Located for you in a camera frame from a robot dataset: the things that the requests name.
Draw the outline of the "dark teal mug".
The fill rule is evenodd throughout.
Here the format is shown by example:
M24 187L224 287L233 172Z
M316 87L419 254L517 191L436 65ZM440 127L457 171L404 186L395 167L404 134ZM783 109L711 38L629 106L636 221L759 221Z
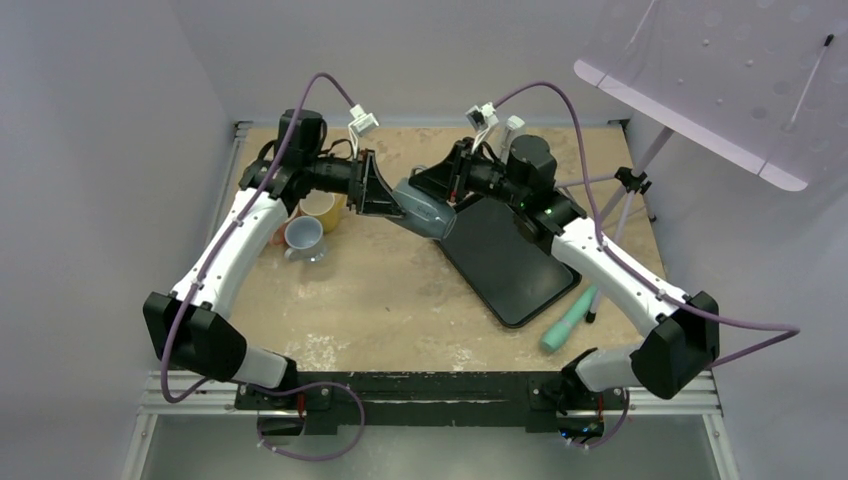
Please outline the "dark teal mug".
M436 199L413 187L408 177L402 177L392 191L393 199L404 214L389 221L422 238L441 241L449 236L456 211L446 201Z

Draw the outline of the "yellow mug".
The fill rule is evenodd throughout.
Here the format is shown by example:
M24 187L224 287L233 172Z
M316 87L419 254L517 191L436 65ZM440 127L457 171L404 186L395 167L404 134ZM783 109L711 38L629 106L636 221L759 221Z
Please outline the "yellow mug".
M313 190L299 202L303 215L317 219L325 233L335 230L341 219L346 197L338 193Z

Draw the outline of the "light grey mug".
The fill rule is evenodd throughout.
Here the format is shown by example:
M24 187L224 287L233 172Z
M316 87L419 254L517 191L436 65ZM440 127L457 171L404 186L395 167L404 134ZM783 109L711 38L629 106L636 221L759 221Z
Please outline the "light grey mug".
M292 220L284 232L287 248L284 257L291 262L319 262L327 252L324 229L313 217L301 216Z

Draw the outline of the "pink mug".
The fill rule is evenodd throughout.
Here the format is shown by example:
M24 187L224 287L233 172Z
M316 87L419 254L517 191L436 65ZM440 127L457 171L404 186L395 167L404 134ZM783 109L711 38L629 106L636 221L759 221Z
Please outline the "pink mug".
M268 244L272 246L282 246L286 244L285 241L285 230L286 225L281 225L278 227L271 235Z

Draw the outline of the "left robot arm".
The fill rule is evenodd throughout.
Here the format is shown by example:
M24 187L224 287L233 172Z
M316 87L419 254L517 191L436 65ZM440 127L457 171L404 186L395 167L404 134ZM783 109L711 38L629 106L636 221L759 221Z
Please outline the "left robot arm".
M356 104L347 126L350 159L324 148L323 117L290 109L280 118L277 139L266 143L243 171L230 211L189 272L167 293L151 293L143 305L157 358L161 386L179 367L202 381L232 381L259 387L272 408L297 399L294 360L251 345L228 321L232 304L273 234L293 216L311 191L351 193L364 198L363 187L376 182L374 155L359 141L378 128L376 116Z

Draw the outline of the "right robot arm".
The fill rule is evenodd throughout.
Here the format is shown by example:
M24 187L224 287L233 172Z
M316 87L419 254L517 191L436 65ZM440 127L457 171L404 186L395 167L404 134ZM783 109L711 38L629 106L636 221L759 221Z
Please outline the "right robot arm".
M441 162L413 171L395 190L411 195L414 212L428 219L470 195L501 203L528 242L588 277L627 316L642 341L589 349L567 364L561 392L569 404L584 407L613 387L643 387L671 399L719 355L717 302L655 276L604 235L557 189L557 167L548 142L536 135L518 136L504 160L487 157L466 137Z

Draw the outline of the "white metronome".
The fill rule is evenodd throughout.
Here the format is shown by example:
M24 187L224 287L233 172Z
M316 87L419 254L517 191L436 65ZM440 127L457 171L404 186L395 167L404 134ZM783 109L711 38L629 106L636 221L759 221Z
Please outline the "white metronome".
M517 115L512 115L507 118L503 124L500 140L498 141L498 158L502 163L506 163L511 151L513 141L523 135L526 131L526 122Z

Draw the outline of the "black serving tray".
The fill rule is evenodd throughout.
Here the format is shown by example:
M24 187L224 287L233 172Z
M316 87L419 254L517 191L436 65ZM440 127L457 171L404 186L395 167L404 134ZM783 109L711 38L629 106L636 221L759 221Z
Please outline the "black serving tray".
M456 205L446 259L504 327L521 328L574 290L581 274L527 242L505 205L472 195Z

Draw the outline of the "teal bottle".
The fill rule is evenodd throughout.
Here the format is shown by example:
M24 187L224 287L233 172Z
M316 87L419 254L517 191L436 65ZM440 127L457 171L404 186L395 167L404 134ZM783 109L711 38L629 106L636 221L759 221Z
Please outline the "teal bottle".
M565 314L541 336L539 344L544 352L554 353L566 343L574 328L585 318L596 293L596 286L588 287Z

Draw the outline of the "tripod stand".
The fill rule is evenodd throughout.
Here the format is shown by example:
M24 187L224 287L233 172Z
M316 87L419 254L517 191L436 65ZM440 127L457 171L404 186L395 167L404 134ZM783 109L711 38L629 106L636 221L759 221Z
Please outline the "tripod stand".
M647 180L647 174L645 173L645 169L652 162L652 160L656 157L659 151L665 146L668 140L674 134L674 130L669 127L663 127L660 133L654 138L651 144L648 146L647 150L641 155L639 160L635 163L634 167L621 167L619 170L624 168L628 172L623 172L624 175L621 178L618 178L621 186L616 192L613 194L612 198L608 201L607 205L601 211L600 217L601 220L606 219L608 215L610 215L613 210L619 205L619 203L624 201L620 216L617 220L616 228L614 231L614 236L612 237L614 242L618 242L624 234L625 224L627 223L627 219L630 216L632 210L632 204L637 195L644 195L647 191L647 185L649 181ZM586 323L594 323L600 302L602 299L602 293L600 291L600 287L597 287L597 291L595 291L594 296L591 298L591 303L589 306L582 307L580 305L574 305L568 313L572 311L576 311L577 313L582 313L584 315L584 319Z

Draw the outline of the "white perforated board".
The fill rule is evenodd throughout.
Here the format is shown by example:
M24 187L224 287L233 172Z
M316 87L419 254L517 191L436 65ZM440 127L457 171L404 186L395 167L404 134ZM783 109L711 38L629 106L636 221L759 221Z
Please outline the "white perforated board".
M609 1L574 70L782 190L847 168L843 1Z

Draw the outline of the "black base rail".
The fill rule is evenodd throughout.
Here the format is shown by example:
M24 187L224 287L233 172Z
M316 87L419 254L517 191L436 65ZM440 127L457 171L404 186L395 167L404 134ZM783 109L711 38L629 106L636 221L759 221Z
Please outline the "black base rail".
M285 387L305 392L269 395L240 387L238 410L268 418L289 412L307 435L330 435L342 425L521 427L528 433L566 431L599 436L602 417L620 410L623 395L570 393L558 371L300 372Z

